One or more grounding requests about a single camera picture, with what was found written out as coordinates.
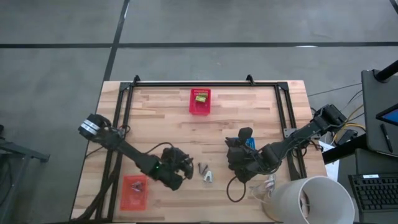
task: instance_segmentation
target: yellow wire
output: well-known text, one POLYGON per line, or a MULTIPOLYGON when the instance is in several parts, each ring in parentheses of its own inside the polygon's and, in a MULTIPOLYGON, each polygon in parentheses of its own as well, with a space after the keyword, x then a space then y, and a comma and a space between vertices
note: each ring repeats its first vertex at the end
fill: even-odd
POLYGON ((362 126, 362 125, 360 125, 360 124, 347 124, 347 122, 351 119, 351 117, 354 116, 354 114, 355 114, 359 109, 361 109, 362 107, 363 107, 363 105, 359 106, 358 108, 356 108, 356 109, 348 116, 348 118, 347 118, 347 120, 346 120, 344 126, 335 134, 335 137, 333 137, 333 142, 336 141, 336 138, 337 138, 338 133, 340 133, 342 130, 344 130, 345 127, 350 127, 350 126, 351 126, 351 127, 359 127, 359 128, 366 129, 364 126, 362 126))

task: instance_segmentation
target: red container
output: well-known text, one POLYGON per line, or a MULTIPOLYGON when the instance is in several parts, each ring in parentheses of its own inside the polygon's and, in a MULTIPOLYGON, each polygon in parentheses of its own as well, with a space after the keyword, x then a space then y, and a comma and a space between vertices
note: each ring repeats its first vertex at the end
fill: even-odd
POLYGON ((191 89, 191 97, 189 102, 189 113, 193 115, 210 114, 211 91, 209 89, 191 89), (195 98, 199 93, 207 93, 206 102, 197 102, 195 98))
POLYGON ((145 175, 124 176, 120 210, 144 211, 147 208, 147 193, 148 178, 145 175))

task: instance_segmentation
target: keyboard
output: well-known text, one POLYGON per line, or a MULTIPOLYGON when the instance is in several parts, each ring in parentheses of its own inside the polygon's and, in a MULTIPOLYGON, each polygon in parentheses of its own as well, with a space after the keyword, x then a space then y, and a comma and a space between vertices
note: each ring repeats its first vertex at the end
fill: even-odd
POLYGON ((349 175, 360 212, 398 211, 398 174, 349 175))

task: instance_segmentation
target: wooden table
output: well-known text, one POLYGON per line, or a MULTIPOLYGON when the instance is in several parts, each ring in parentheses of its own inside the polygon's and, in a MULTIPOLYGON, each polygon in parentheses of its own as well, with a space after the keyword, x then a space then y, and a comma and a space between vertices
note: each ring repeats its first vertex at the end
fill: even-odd
MULTIPOLYGON (((288 81, 297 127, 306 125, 312 118, 303 81, 288 81)), ((98 114, 113 120, 120 82, 104 82, 98 104, 98 114)), ((161 182, 149 179, 147 210, 143 212, 120 211, 123 176, 141 174, 134 162, 123 157, 119 190, 114 211, 114 222, 270 222, 261 210, 259 201, 248 188, 239 203, 230 202, 226 186, 234 174, 228 169, 227 146, 224 138, 238 135, 240 128, 252 127, 256 148, 282 140, 275 91, 271 87, 211 87, 211 114, 192 116, 188 112, 190 89, 188 87, 134 88, 130 109, 130 133, 126 141, 144 152, 157 143, 168 141, 194 158, 195 173, 176 191, 161 182), (197 163, 206 162, 213 172, 212 184, 203 182, 197 163)), ((290 126, 284 103, 287 125, 290 126)), ((88 153, 98 148, 90 143, 88 153)), ((153 153, 160 157, 163 148, 153 153)), ((106 150, 92 154, 85 161, 72 218, 79 216, 98 193, 103 175, 106 150)), ((320 151, 308 147, 304 157, 307 175, 326 175, 320 151)), ((290 181, 284 161, 276 172, 277 184, 290 181)), ((267 176, 257 175, 247 186, 260 184, 267 176)), ((230 188, 232 198, 240 198, 243 184, 235 180, 230 188)), ((107 200, 105 200, 104 217, 107 200)))

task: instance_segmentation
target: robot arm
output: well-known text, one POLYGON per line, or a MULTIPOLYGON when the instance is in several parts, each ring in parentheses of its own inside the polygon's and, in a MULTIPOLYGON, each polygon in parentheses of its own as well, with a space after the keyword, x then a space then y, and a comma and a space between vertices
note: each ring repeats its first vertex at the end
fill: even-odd
POLYGON ((243 128, 239 130, 239 139, 226 138, 225 143, 229 147, 228 167, 242 183, 246 183, 257 174, 272 174, 291 150, 305 147, 308 139, 316 134, 324 135, 328 131, 339 130, 345 121, 346 117, 334 105, 326 105, 314 114, 314 118, 306 126, 296 130, 283 141, 267 144, 258 151, 246 145, 246 140, 251 137, 253 130, 243 128))
POLYGON ((154 180, 160 180, 166 187, 177 190, 184 176, 192 178, 192 158, 179 148, 171 146, 163 150, 162 157, 138 151, 124 140, 124 129, 116 129, 111 122, 99 114, 91 114, 78 128, 79 133, 89 141, 99 143, 108 150, 121 152, 136 163, 141 172, 154 180))

